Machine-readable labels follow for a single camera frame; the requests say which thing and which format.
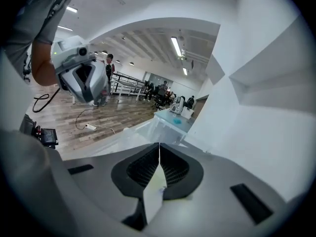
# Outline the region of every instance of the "black metal railing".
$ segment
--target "black metal railing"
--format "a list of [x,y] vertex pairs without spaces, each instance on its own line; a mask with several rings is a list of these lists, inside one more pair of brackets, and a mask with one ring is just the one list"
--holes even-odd
[[[119,92],[121,90],[121,85],[119,85],[118,83],[114,82],[114,79],[117,81],[121,81],[121,82],[129,82],[129,83],[133,83],[136,86],[140,86],[142,87],[142,89],[133,89],[131,91],[131,94],[137,94],[138,91],[144,92],[145,89],[145,83],[139,79],[136,79],[134,77],[128,76],[126,74],[123,74],[121,72],[114,72],[113,76],[112,76],[112,80],[111,80],[111,89],[114,89],[113,92]],[[128,86],[123,86],[122,89],[122,93],[126,94],[129,93],[130,87]]]

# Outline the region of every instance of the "table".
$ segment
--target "table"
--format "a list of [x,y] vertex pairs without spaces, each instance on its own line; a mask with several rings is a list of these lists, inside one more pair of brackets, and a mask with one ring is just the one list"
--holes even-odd
[[[167,124],[168,126],[170,126],[171,128],[180,132],[183,135],[188,134],[188,132],[193,124],[189,119],[187,119],[179,114],[175,114],[175,113],[169,111],[169,109],[155,112],[154,115],[155,115],[155,117],[162,119],[165,122],[165,124]],[[174,119],[181,120],[181,124],[176,124],[173,121]]]
[[135,88],[135,89],[139,89],[138,91],[138,94],[137,94],[137,97],[136,97],[136,101],[138,101],[138,98],[139,98],[139,94],[140,94],[140,90],[141,90],[141,86],[137,86],[137,85],[134,85],[130,82],[122,82],[122,81],[119,81],[119,80],[116,80],[114,79],[114,83],[113,83],[113,87],[112,87],[112,91],[111,91],[111,94],[113,94],[113,90],[114,90],[114,84],[117,83],[118,85],[120,85],[120,91],[119,91],[119,97],[122,95],[122,90],[123,90],[123,86],[125,87],[129,87],[129,93],[128,95],[130,95],[130,92],[132,90],[132,88]]

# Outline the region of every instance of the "black slot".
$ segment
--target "black slot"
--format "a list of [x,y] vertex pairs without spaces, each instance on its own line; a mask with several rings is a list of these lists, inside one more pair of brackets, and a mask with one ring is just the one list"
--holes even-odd
[[90,75],[92,68],[87,65],[82,65],[80,68],[76,70],[76,74],[80,78],[80,80],[85,83]]
[[79,167],[74,167],[74,168],[69,168],[68,171],[71,175],[75,175],[75,174],[78,174],[78,173],[81,173],[81,172],[85,172],[85,171],[88,171],[88,170],[91,170],[93,169],[93,166],[90,165],[90,164],[86,164],[86,165],[82,165],[82,166],[79,166]]
[[273,214],[245,184],[234,185],[230,189],[256,224]]

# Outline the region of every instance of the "fluorescent light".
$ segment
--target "fluorescent light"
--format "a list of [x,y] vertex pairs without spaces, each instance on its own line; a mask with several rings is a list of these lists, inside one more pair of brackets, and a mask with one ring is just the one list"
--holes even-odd
[[72,11],[72,12],[75,12],[75,13],[78,11],[77,9],[72,8],[72,7],[70,7],[70,6],[68,6],[67,9],[68,9],[69,11]]
[[70,29],[70,28],[67,28],[67,27],[63,27],[63,26],[58,26],[59,28],[62,28],[62,29],[65,29],[65,30],[68,30],[68,31],[72,31],[73,29]]
[[177,55],[181,56],[181,51],[180,51],[180,47],[179,47],[179,43],[176,37],[171,37],[172,43],[174,45],[174,48],[176,49]]

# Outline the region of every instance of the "gray sleeve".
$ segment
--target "gray sleeve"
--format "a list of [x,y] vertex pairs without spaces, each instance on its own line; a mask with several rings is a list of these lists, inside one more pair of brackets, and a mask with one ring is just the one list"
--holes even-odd
[[65,0],[64,4],[58,11],[50,18],[46,25],[41,29],[40,33],[36,36],[36,40],[49,45],[53,44],[58,24],[63,17],[65,10],[71,0]]

